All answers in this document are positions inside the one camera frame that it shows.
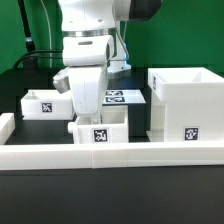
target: black table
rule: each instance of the black table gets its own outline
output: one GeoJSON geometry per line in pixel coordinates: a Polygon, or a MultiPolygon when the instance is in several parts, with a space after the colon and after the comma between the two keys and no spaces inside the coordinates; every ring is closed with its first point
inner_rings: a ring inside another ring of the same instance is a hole
{"type": "MultiPolygon", "coordinates": [[[[109,88],[145,89],[144,69],[138,71],[140,79],[120,77],[109,88]]],[[[72,142],[67,121],[26,123],[21,117],[20,98],[30,88],[53,88],[56,72],[19,69],[0,76],[0,112],[16,114],[7,144],[72,142]]],[[[222,224],[223,209],[223,166],[0,171],[1,224],[222,224]]]]}

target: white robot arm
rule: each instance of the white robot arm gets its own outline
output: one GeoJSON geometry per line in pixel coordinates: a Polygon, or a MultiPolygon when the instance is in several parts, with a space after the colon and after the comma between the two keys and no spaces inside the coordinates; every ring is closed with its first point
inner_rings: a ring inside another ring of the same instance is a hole
{"type": "Polygon", "coordinates": [[[68,79],[77,116],[100,123],[107,66],[116,52],[115,35],[111,34],[116,21],[148,20],[161,1],[58,0],[65,35],[63,62],[68,68],[54,77],[54,84],[62,92],[61,80],[68,79]]]}

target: green background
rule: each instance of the green background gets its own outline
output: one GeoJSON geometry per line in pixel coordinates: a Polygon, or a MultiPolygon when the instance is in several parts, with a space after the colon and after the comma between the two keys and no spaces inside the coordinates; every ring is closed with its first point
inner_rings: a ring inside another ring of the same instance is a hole
{"type": "MultiPolygon", "coordinates": [[[[39,0],[24,0],[37,49],[49,49],[48,28],[39,0]]],[[[57,0],[44,0],[50,14],[53,48],[62,49],[57,0]]],[[[17,0],[0,3],[0,73],[26,52],[17,0]]],[[[204,66],[224,72],[224,0],[164,0],[148,22],[128,23],[129,63],[137,67],[204,66]]],[[[41,61],[47,67],[49,61],[41,61]]],[[[54,61],[54,66],[63,66],[54,61]]]]}

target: large white box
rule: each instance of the large white box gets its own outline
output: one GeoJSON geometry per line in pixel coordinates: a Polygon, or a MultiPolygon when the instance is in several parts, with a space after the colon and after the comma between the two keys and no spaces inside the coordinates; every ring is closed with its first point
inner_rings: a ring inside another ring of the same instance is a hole
{"type": "Polygon", "coordinates": [[[70,91],[29,90],[21,107],[24,120],[72,120],[75,114],[70,91]]]}
{"type": "Polygon", "coordinates": [[[151,141],[224,140],[224,79],[205,68],[148,70],[151,141]]]}
{"type": "Polygon", "coordinates": [[[90,118],[77,117],[68,125],[75,144],[127,143],[128,107],[103,106],[102,123],[91,124],[90,118]]]}

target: black cable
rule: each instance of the black cable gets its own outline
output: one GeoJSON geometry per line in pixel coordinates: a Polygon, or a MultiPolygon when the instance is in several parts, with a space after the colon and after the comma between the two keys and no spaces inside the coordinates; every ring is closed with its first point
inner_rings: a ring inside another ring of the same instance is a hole
{"type": "Polygon", "coordinates": [[[21,58],[29,56],[29,55],[41,54],[41,53],[62,53],[62,50],[35,50],[35,51],[27,52],[26,54],[22,55],[21,58]]]}
{"type": "Polygon", "coordinates": [[[27,48],[28,52],[31,52],[31,51],[35,50],[35,44],[33,42],[32,36],[31,36],[25,4],[24,4],[23,0],[18,0],[18,4],[19,4],[19,8],[20,8],[20,14],[22,17],[24,33],[25,33],[25,37],[26,37],[26,48],[27,48]]]}
{"type": "Polygon", "coordinates": [[[47,58],[47,59],[62,59],[62,57],[50,57],[50,56],[40,56],[40,55],[29,55],[25,57],[21,57],[19,60],[16,61],[16,63],[13,65],[13,69],[17,69],[19,64],[27,58],[47,58]]]}

